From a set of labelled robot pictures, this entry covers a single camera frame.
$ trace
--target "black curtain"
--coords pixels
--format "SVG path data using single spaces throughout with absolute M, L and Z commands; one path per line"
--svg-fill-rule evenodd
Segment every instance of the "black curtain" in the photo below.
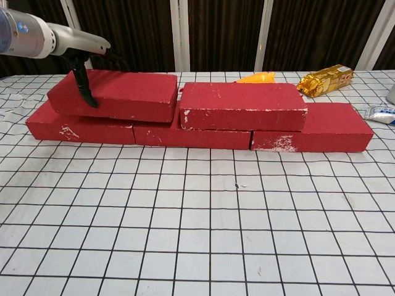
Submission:
M 381 51 L 374 70 L 394 70 L 395 69 L 395 27 L 388 36 L 383 50 Z
M 81 29 L 107 39 L 130 71 L 174 71 L 169 0 L 74 0 Z M 113 69 L 93 57 L 94 68 Z
M 275 0 L 263 70 L 355 68 L 385 0 Z
M 58 0 L 9 0 L 9 8 L 33 14 L 45 22 L 67 26 L 67 20 Z M 0 77 L 11 75 L 64 74 L 69 68 L 60 57 L 26 59 L 0 55 Z
M 188 0 L 192 71 L 253 71 L 264 0 Z

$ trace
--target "red brick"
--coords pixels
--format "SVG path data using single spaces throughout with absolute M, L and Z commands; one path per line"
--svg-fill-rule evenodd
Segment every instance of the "red brick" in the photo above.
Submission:
M 26 125 L 39 140 L 135 144 L 133 121 L 61 115 L 45 102 Z
M 252 150 L 277 152 L 361 152 L 373 131 L 352 108 L 342 103 L 308 103 L 301 132 L 254 131 Z
M 187 130 L 300 131 L 307 112 L 288 83 L 186 83 L 180 108 Z
M 72 73 L 48 92 L 53 109 L 66 115 L 171 122 L 177 101 L 177 77 L 155 73 L 88 70 L 99 107 L 81 97 Z
M 136 144 L 147 146 L 193 147 L 246 150 L 249 147 L 249 131 L 187 131 L 180 126 L 180 103 L 177 103 L 172 123 L 136 122 Z

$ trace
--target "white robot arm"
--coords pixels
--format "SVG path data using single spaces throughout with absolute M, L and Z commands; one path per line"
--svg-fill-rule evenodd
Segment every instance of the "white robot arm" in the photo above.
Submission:
M 46 23 L 39 17 L 0 7 L 0 54 L 43 59 L 48 55 L 66 59 L 73 70 L 84 100 L 92 107 L 98 103 L 89 89 L 84 63 L 91 55 L 100 55 L 113 63 L 123 62 L 110 42 L 80 30 Z

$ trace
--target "grid pattern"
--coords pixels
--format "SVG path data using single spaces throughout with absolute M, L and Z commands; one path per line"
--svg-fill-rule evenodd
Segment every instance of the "grid pattern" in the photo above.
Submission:
M 37 141 L 24 121 L 62 77 L 0 81 L 0 295 L 395 295 L 395 127 L 358 154 Z M 362 113 L 394 81 L 306 100 Z

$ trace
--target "gold snack package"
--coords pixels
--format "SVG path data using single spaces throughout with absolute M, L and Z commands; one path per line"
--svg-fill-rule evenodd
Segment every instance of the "gold snack package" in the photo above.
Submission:
M 349 84 L 353 73 L 349 67 L 335 65 L 306 75 L 296 87 L 306 96 L 318 97 Z

